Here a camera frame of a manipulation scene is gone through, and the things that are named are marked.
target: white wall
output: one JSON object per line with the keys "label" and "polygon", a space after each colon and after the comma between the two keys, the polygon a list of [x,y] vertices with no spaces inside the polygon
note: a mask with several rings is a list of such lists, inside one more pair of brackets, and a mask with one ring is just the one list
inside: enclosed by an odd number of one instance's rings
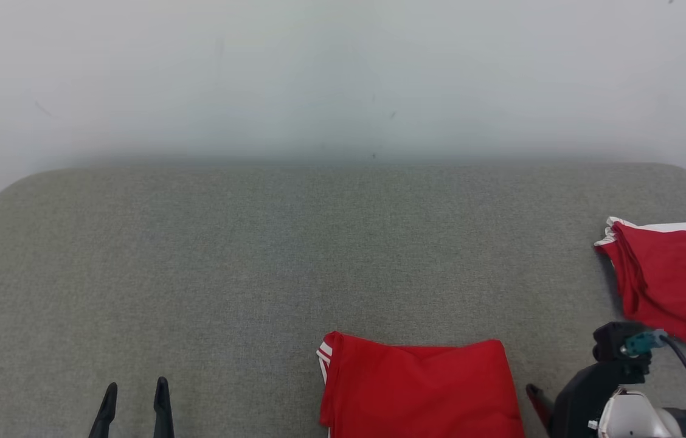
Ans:
{"label": "white wall", "polygon": [[0,190],[102,153],[686,167],[686,0],[0,0]]}

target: white trim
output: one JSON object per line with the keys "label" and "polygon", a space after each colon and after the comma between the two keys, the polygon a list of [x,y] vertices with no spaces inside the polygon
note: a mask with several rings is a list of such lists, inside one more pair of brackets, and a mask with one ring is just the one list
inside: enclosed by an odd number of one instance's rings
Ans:
{"label": "white trim", "polygon": [[327,353],[328,356],[332,357],[332,347],[328,346],[326,342],[322,342],[319,349],[322,352]]}
{"label": "white trim", "polygon": [[322,352],[316,350],[316,355],[319,356],[320,360],[326,361],[327,364],[330,363],[330,358],[322,354]]}
{"label": "white trim", "polygon": [[319,365],[321,366],[321,377],[324,377],[324,384],[327,384],[327,367],[324,365],[324,361],[319,358]]}
{"label": "white trim", "polygon": [[605,237],[602,240],[594,242],[594,246],[603,246],[608,243],[616,241],[616,235],[613,233],[611,227],[616,222],[621,222],[630,228],[637,228],[638,230],[647,230],[650,232],[660,232],[660,233],[671,233],[671,232],[686,232],[686,222],[676,222],[674,224],[649,224],[649,225],[635,225],[632,222],[625,221],[624,219],[619,219],[615,216],[608,217],[606,224],[609,226],[605,228]]}

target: gray fabric surface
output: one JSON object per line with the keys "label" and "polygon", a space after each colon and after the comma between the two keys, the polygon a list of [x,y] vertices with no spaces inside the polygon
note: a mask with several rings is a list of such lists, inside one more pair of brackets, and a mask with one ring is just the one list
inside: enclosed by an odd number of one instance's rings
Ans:
{"label": "gray fabric surface", "polygon": [[[605,218],[686,221],[686,171],[657,164],[101,169],[0,194],[0,436],[150,436],[156,379],[177,436],[326,436],[314,351],[501,339],[524,396],[591,365],[620,319]],[[655,354],[644,391],[686,408]]]}

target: red shorts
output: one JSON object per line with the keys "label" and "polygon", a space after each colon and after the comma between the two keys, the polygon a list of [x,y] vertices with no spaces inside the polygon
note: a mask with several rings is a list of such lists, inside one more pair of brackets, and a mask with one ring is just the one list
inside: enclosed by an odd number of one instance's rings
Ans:
{"label": "red shorts", "polygon": [[686,343],[686,222],[637,226],[608,217],[594,243],[611,258],[624,316]]}
{"label": "red shorts", "polygon": [[499,341],[391,347],[332,332],[316,354],[331,438],[524,437]]}

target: folded red shorts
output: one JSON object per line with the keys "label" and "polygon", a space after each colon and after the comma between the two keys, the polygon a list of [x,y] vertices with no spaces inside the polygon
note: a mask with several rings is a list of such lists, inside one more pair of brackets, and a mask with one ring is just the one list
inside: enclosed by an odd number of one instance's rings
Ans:
{"label": "folded red shorts", "polygon": [[391,347],[338,332],[316,351],[331,438],[523,438],[502,343]]}
{"label": "folded red shorts", "polygon": [[686,222],[638,227],[608,217],[594,243],[613,262],[624,316],[686,343]]}

